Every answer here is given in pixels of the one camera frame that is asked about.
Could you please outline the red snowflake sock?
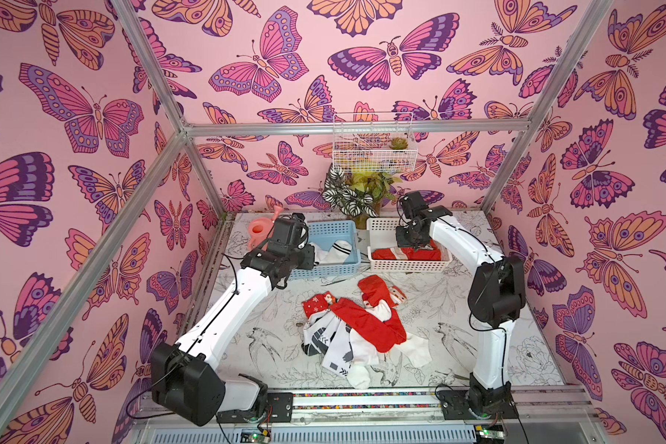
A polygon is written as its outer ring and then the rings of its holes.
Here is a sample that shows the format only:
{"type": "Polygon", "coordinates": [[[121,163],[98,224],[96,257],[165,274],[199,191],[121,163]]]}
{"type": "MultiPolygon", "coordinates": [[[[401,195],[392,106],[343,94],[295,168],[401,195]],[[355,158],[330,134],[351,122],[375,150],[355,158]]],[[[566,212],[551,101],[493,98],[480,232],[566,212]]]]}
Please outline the red snowflake sock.
{"type": "Polygon", "coordinates": [[[313,315],[326,312],[329,310],[329,307],[334,305],[337,301],[337,298],[330,292],[316,294],[302,302],[303,312],[305,313],[306,318],[310,319],[313,315]]]}

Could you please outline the potted green leafy plant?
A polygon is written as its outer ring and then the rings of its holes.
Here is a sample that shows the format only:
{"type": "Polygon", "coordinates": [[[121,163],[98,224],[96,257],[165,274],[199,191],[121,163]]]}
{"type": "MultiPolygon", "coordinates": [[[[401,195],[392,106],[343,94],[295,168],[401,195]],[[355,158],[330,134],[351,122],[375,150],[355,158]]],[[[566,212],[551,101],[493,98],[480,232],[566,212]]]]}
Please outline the potted green leafy plant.
{"type": "Polygon", "coordinates": [[[391,201],[391,188],[401,179],[382,171],[348,172],[331,165],[324,180],[322,197],[332,207],[365,229],[369,218],[377,218],[384,201],[391,201]]]}

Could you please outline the plain white sock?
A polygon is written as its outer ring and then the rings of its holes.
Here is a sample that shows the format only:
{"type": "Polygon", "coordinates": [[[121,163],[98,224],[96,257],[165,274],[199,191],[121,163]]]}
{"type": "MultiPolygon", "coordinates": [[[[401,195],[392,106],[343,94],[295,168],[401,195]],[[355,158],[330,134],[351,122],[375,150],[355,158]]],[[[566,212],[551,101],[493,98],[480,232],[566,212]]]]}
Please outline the plain white sock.
{"type": "MultiPolygon", "coordinates": [[[[382,310],[375,307],[366,310],[383,321],[390,317],[390,313],[382,314],[382,310]]],[[[410,366],[414,373],[419,373],[424,367],[431,364],[432,356],[428,339],[407,330],[406,333],[406,342],[394,346],[387,353],[379,353],[372,344],[351,328],[350,342],[353,349],[353,362],[351,362],[350,373],[346,377],[347,382],[354,389],[366,390],[373,386],[373,373],[377,372],[380,385],[395,386],[396,379],[400,376],[403,367],[410,366]]]]}

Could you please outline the white plastic basket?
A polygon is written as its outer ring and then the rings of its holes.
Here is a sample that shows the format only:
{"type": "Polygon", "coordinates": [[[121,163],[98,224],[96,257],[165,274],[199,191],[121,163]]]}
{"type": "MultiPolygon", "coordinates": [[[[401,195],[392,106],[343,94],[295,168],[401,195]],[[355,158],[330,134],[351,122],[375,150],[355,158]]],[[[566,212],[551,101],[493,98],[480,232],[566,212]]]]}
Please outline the white plastic basket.
{"type": "Polygon", "coordinates": [[[452,262],[447,250],[438,244],[422,248],[400,247],[397,244],[399,220],[369,218],[366,221],[370,268],[377,272],[441,273],[452,262]]]}

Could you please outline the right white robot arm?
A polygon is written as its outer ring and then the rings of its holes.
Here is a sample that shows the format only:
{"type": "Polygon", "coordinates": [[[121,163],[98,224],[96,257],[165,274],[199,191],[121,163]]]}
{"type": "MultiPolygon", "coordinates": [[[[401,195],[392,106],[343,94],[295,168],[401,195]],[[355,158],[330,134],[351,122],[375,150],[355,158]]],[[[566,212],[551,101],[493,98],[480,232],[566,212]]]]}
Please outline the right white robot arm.
{"type": "Polygon", "coordinates": [[[399,247],[419,249],[433,242],[473,275],[467,305],[469,326],[478,334],[478,348],[466,399],[475,417],[495,416],[511,401],[511,336],[527,304],[521,261],[484,244],[451,210],[429,206],[420,192],[405,194],[397,207],[401,216],[396,229],[399,247]]]}

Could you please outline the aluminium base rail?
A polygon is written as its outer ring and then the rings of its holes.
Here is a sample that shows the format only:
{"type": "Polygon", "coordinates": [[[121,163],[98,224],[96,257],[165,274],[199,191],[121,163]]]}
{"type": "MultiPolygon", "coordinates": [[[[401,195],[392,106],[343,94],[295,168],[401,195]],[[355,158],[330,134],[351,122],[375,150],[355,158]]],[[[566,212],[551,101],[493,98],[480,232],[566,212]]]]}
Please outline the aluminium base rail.
{"type": "Polygon", "coordinates": [[[516,387],[501,411],[476,417],[464,387],[274,390],[255,422],[224,414],[198,427],[150,403],[131,443],[608,443],[577,386],[516,387]]]}

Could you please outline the pink watering can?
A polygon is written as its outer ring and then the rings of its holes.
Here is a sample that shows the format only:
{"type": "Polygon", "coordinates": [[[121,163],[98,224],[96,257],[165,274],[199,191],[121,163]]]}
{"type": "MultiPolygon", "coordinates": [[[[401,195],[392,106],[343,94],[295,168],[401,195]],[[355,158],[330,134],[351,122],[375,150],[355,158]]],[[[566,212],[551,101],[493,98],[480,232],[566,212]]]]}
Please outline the pink watering can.
{"type": "Polygon", "coordinates": [[[255,247],[268,238],[270,231],[273,229],[275,222],[282,212],[283,207],[275,205],[273,216],[270,218],[257,218],[249,224],[249,242],[247,244],[249,250],[255,249],[255,247]]]}

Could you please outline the light blue plastic basket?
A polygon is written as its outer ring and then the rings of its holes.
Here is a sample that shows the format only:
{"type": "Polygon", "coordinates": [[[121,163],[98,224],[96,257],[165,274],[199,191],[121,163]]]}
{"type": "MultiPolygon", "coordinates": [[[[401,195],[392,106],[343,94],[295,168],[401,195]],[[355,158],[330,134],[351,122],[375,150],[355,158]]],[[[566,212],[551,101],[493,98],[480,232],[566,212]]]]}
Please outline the light blue plastic basket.
{"type": "Polygon", "coordinates": [[[296,269],[290,278],[316,279],[354,275],[361,264],[357,228],[351,220],[318,221],[309,225],[314,246],[314,268],[296,269]]]}

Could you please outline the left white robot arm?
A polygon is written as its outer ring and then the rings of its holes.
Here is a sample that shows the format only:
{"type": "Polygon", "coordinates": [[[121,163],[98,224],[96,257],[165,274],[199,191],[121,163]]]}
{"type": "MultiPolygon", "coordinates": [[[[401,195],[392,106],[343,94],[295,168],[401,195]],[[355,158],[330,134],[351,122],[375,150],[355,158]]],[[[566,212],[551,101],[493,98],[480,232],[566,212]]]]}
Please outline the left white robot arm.
{"type": "Polygon", "coordinates": [[[235,333],[273,290],[288,285],[292,271],[311,270],[316,252],[305,216],[275,219],[266,238],[246,253],[231,285],[211,309],[173,344],[158,345],[150,356],[152,400],[190,423],[203,427],[217,414],[258,419],[264,414],[268,386],[240,374],[216,373],[235,333]]]}

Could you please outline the small succulent in basket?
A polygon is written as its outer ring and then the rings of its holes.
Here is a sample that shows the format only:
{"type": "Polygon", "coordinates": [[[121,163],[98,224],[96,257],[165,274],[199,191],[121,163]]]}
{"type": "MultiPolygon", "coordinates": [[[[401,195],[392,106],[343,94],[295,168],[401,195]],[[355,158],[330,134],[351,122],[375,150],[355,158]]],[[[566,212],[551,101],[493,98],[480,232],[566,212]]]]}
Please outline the small succulent in basket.
{"type": "Polygon", "coordinates": [[[390,150],[401,151],[409,147],[409,142],[406,137],[395,137],[390,139],[390,150]]]}

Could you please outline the white sock black stripes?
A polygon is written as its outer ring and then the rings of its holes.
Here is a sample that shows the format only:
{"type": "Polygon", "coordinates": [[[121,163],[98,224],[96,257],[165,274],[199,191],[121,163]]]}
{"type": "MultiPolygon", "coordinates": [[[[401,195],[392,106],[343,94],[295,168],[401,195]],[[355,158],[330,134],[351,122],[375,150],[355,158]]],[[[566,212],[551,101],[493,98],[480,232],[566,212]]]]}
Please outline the white sock black stripes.
{"type": "Polygon", "coordinates": [[[331,251],[331,254],[333,256],[333,259],[331,260],[330,263],[331,265],[344,264],[350,257],[353,251],[353,247],[349,242],[346,242],[345,240],[338,240],[337,242],[332,244],[329,251],[331,251]]]}

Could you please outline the white sock chevron pattern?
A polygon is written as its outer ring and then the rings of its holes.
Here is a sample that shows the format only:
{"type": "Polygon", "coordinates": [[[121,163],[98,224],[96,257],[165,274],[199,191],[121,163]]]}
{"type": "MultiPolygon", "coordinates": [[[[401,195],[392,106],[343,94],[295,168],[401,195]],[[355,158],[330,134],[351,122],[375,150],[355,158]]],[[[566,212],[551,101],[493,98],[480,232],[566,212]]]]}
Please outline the white sock chevron pattern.
{"type": "Polygon", "coordinates": [[[339,377],[348,377],[353,349],[351,328],[331,311],[314,314],[303,329],[303,351],[307,356],[321,356],[321,366],[339,377]]]}

